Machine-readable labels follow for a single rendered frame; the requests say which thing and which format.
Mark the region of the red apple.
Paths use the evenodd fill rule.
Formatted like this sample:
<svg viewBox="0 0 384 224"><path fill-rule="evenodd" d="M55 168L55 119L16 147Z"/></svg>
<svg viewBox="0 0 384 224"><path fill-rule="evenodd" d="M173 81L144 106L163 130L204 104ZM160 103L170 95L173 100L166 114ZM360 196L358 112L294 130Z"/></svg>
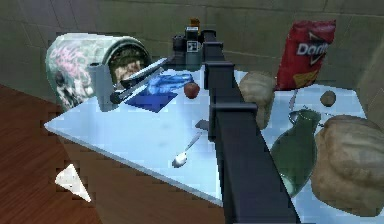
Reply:
<svg viewBox="0 0 384 224"><path fill-rule="evenodd" d="M195 99L200 91L200 87L195 82L190 82L184 85L184 94L189 99Z"/></svg>

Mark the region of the grey upright block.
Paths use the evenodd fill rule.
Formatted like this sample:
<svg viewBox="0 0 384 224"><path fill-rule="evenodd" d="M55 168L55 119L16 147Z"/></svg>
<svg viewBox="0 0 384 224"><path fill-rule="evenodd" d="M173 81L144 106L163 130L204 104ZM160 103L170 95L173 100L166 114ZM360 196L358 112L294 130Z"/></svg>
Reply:
<svg viewBox="0 0 384 224"><path fill-rule="evenodd" d="M118 105L110 100L114 87L108 66L102 63L91 63L87 66L87 70L100 110L109 112L116 109Z"/></svg>

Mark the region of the green glass jug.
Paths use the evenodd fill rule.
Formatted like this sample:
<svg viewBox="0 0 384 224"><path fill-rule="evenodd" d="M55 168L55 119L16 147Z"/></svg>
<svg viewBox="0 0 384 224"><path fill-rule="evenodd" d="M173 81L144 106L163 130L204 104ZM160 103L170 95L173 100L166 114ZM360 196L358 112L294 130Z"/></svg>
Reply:
<svg viewBox="0 0 384 224"><path fill-rule="evenodd" d="M315 166L317 146L314 134L320 120L318 112L299 110L293 126L277 138L270 150L291 198L302 190Z"/></svg>

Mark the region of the large tan bread loaf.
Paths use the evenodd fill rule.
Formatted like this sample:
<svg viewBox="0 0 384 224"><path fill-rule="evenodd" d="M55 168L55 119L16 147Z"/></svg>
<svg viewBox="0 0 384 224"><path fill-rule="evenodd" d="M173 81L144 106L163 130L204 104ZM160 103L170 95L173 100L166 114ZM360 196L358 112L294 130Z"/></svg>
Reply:
<svg viewBox="0 0 384 224"><path fill-rule="evenodd" d="M315 136L313 194L327 205L361 217L384 209L384 131L367 119L337 115Z"/></svg>

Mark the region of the pale blue table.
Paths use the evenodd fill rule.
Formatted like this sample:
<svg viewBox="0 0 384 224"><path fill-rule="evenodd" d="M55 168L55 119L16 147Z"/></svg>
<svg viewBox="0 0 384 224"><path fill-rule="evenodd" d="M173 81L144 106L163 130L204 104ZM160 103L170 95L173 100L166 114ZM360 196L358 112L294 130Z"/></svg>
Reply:
<svg viewBox="0 0 384 224"><path fill-rule="evenodd" d="M319 99L327 90L334 91L336 103L324 107ZM219 173L214 143L207 131L187 152L186 165L173 168L171 162L184 151L200 130L195 124L209 116L209 94L201 90L195 100L182 89L160 112L154 113L122 103L115 110L101 112L96 97L45 123L45 128L68 140L112 159L138 168L155 178L222 206ZM270 148L274 141L292 127L288 119L289 100L294 91L275 93L268 126L262 135ZM312 109L322 113L321 123L330 115L366 118L353 90L314 84L300 89L294 110ZM309 181L293 199L302 222L316 224L384 224L384 209L376 217L358 217L319 201Z"/></svg>

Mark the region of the blue handbag with zipper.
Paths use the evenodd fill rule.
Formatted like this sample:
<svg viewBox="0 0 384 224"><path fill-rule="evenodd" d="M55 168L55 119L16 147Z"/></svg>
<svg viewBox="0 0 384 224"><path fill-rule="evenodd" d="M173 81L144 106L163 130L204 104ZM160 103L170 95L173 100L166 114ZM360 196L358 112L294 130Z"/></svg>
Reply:
<svg viewBox="0 0 384 224"><path fill-rule="evenodd" d="M190 73L180 75L158 75L152 78L145 89L125 101L127 105L154 113L161 111L176 96L176 90L194 79Z"/></svg>

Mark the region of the green white printed can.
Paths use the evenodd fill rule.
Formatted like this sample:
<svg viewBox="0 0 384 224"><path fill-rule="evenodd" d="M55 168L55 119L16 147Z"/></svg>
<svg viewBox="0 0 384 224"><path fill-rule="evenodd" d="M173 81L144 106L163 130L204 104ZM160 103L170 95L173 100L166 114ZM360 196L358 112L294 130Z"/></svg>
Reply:
<svg viewBox="0 0 384 224"><path fill-rule="evenodd" d="M117 89L139 70L152 63L145 46L130 36L66 33L58 36L46 52L47 80L64 111L95 96L87 66L101 63L109 68Z"/></svg>

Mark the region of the thin silver fork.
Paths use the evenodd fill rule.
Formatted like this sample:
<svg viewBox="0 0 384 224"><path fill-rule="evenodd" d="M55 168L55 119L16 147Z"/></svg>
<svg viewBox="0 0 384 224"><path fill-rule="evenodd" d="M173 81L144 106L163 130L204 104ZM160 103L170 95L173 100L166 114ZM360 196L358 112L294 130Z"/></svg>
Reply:
<svg viewBox="0 0 384 224"><path fill-rule="evenodd" d="M294 110L294 106L295 106L295 102L296 102L297 93L298 93L298 90L295 90L295 91L294 91L294 94L293 94L293 96L291 97L290 102L289 102L290 113L289 113L289 115L288 115L288 118L289 118L289 120L290 120L290 122L291 122L292 124L295 123L296 118L297 118L297 111Z"/></svg>

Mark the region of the small tan bread loaf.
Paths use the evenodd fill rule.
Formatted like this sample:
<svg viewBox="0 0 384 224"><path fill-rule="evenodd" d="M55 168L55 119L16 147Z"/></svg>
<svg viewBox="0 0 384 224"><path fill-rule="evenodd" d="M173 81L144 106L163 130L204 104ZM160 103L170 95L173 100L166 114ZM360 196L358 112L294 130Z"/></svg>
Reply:
<svg viewBox="0 0 384 224"><path fill-rule="evenodd" d="M245 102L258 106L256 122L260 129L265 129L275 97L275 79L268 72L250 71L241 79L239 88Z"/></svg>

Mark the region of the silver spoon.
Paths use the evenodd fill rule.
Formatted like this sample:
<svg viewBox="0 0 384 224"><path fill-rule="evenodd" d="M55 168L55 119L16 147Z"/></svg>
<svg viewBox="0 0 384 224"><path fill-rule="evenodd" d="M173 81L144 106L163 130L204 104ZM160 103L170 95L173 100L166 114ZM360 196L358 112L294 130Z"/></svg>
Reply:
<svg viewBox="0 0 384 224"><path fill-rule="evenodd" d="M202 132L197 132L192 138L192 140L189 142L189 144L186 146L186 148L175 156L174 160L171 163L174 168L180 168L186 163L187 151L200 139L201 136Z"/></svg>

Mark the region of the small brown potato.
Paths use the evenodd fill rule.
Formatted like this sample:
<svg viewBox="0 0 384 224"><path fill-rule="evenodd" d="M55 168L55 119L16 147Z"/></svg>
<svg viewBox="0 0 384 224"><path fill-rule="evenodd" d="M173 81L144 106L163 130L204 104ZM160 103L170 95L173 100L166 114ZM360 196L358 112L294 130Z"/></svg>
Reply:
<svg viewBox="0 0 384 224"><path fill-rule="evenodd" d="M320 102L325 107L331 107L336 102L336 94L333 91L325 91L320 97Z"/></svg>

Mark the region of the red chips bag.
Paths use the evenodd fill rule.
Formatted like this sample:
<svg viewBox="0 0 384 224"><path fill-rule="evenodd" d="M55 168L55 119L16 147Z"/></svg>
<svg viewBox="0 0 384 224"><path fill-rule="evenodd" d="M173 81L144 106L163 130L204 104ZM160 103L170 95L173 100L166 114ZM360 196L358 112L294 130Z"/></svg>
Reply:
<svg viewBox="0 0 384 224"><path fill-rule="evenodd" d="M289 91L313 84L335 30L335 20L295 21L286 38L275 89Z"/></svg>

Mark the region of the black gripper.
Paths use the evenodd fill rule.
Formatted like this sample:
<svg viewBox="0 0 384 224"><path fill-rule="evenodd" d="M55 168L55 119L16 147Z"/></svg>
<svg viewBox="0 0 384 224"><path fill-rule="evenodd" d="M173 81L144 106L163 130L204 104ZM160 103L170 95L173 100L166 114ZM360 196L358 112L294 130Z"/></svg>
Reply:
<svg viewBox="0 0 384 224"><path fill-rule="evenodd" d="M132 74L127 80L122 80L120 84L124 90L116 90L110 95L113 104L120 104L127 99L133 92L146 85L150 79L163 72L161 68L167 62L170 65L184 65L186 58L186 39L184 35L175 35L172 38L172 54L167 58L161 58L140 71Z"/></svg>

